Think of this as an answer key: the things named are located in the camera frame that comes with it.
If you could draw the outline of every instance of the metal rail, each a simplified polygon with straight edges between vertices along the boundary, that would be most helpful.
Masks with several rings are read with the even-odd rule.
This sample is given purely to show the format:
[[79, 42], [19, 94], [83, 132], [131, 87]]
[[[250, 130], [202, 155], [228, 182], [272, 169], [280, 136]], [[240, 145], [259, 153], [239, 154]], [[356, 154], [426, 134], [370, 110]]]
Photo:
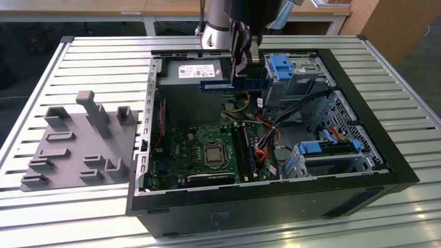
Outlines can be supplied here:
[[49, 106], [70, 113], [79, 90], [107, 111], [143, 111], [151, 50], [200, 49], [194, 37], [89, 37], [59, 46], [2, 149], [0, 246], [416, 247], [441, 240], [440, 119], [370, 42], [354, 36], [271, 36], [266, 48], [330, 48], [416, 170], [422, 183], [355, 215], [182, 238], [154, 239], [126, 213], [128, 185], [22, 192], [21, 179], [47, 126]]

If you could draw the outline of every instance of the gray plastic holder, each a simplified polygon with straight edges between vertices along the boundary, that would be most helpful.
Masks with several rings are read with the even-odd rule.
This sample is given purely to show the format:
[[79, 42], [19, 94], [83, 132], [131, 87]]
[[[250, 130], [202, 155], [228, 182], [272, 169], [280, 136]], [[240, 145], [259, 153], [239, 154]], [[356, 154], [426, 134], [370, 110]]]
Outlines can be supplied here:
[[138, 111], [122, 106], [107, 113], [95, 104], [94, 95], [91, 91], [78, 94], [87, 114], [69, 114], [63, 107], [49, 108], [49, 126], [23, 177], [22, 191], [128, 182]]
[[126, 178], [128, 176], [130, 170], [122, 158], [118, 160], [117, 166], [110, 159], [106, 160], [105, 171], [110, 174], [111, 178]]

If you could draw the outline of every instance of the wooden desk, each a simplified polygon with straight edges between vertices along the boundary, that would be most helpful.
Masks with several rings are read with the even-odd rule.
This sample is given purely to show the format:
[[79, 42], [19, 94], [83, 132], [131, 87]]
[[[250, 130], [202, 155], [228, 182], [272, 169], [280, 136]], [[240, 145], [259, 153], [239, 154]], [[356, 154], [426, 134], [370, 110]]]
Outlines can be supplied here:
[[[352, 11], [346, 8], [316, 8], [312, 0], [306, 0], [295, 6], [290, 22], [326, 22], [327, 35], [338, 35], [347, 16]], [[155, 35], [156, 21], [198, 21], [200, 15], [199, 0], [147, 0], [144, 10], [144, 24], [148, 36]]]
[[[294, 8], [290, 22], [327, 22], [338, 35], [351, 10], [316, 8], [311, 0]], [[198, 21], [199, 0], [0, 0], [0, 22], [144, 22], [155, 36], [156, 21]]]
[[[294, 16], [350, 16], [352, 11], [344, 8], [316, 8], [311, 0], [295, 6]], [[199, 16], [199, 0], [146, 0], [144, 15], [147, 16]]]
[[441, 14], [441, 0], [352, 0], [351, 9], [340, 34], [366, 35], [396, 66]]
[[0, 0], [2, 15], [142, 15], [146, 0]]

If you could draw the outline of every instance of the power supply label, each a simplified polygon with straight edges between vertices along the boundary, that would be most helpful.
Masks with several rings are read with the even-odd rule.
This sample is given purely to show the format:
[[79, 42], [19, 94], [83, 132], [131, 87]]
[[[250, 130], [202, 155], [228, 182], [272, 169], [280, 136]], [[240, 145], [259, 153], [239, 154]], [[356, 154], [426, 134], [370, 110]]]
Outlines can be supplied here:
[[215, 66], [214, 65], [186, 65], [179, 67], [179, 78], [190, 79], [190, 78], [214, 78], [215, 74]]

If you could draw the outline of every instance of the cpu socket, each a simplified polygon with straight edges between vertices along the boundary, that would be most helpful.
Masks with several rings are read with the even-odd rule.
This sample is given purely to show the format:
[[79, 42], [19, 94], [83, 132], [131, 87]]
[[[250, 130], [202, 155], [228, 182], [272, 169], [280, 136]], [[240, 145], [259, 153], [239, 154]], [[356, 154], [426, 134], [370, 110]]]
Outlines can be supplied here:
[[204, 163], [211, 169], [226, 166], [224, 142], [204, 143]]

